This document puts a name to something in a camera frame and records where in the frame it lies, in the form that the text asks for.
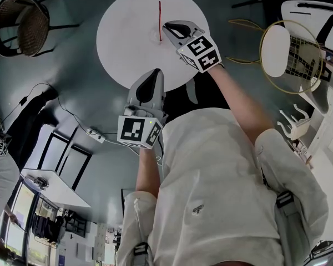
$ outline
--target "person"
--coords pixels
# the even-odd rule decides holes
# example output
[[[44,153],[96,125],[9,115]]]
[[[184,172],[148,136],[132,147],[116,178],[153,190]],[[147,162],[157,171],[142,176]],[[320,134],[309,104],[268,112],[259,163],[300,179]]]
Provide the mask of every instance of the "person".
[[[39,132],[44,124],[56,126],[58,121],[45,109],[46,103],[55,99],[58,93],[49,89],[33,98],[7,131],[11,137],[6,156],[0,156],[0,216],[3,211],[12,223],[19,224],[16,215],[7,205],[18,183],[19,174],[26,165],[37,143]],[[10,252],[0,242],[0,257],[7,258]]]
[[[272,168],[298,196],[317,239],[327,220],[326,195],[220,64],[194,80],[198,104],[186,86],[166,94],[162,183],[154,151],[140,149],[117,265],[133,265],[135,247],[145,241],[149,265],[284,265],[277,195],[264,184],[260,166]]]

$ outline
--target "black shoe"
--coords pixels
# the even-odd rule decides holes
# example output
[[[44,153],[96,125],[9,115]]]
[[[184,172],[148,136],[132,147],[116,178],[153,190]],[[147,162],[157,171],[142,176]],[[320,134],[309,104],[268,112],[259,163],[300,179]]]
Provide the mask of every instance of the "black shoe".
[[[47,102],[49,100],[54,100],[58,97],[58,92],[53,89],[50,88],[47,91],[41,93],[41,97]]]
[[[42,117],[43,123],[51,127],[57,127],[59,121],[54,117],[54,115],[46,109],[40,111],[38,116]]]

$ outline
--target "power strip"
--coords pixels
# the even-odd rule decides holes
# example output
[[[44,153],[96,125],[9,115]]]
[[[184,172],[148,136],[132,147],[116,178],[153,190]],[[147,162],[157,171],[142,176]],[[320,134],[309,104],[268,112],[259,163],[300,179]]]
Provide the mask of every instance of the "power strip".
[[[106,137],[104,135],[102,135],[98,130],[93,129],[93,128],[89,128],[87,130],[87,134],[91,137],[94,138],[96,141],[103,143],[106,139]]]

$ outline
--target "round white table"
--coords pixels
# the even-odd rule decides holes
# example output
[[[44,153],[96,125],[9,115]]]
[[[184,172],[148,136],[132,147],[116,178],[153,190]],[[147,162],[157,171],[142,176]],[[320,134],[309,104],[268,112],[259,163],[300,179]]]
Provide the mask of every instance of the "round white table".
[[[107,73],[128,89],[155,68],[164,73],[165,91],[180,87],[198,72],[179,59],[163,31],[159,41],[159,1],[162,25],[192,21],[209,32],[204,14],[192,0],[116,0],[101,19],[97,51]]]

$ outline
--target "black buckle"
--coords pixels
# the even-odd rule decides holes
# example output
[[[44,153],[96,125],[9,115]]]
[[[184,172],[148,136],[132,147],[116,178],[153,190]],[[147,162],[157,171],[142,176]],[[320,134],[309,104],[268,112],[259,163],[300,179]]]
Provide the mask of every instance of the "black buckle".
[[[134,256],[147,254],[148,250],[148,243],[147,242],[141,242],[140,244],[137,244],[133,249]]]
[[[290,191],[285,191],[277,196],[276,205],[280,209],[294,201],[294,195]]]

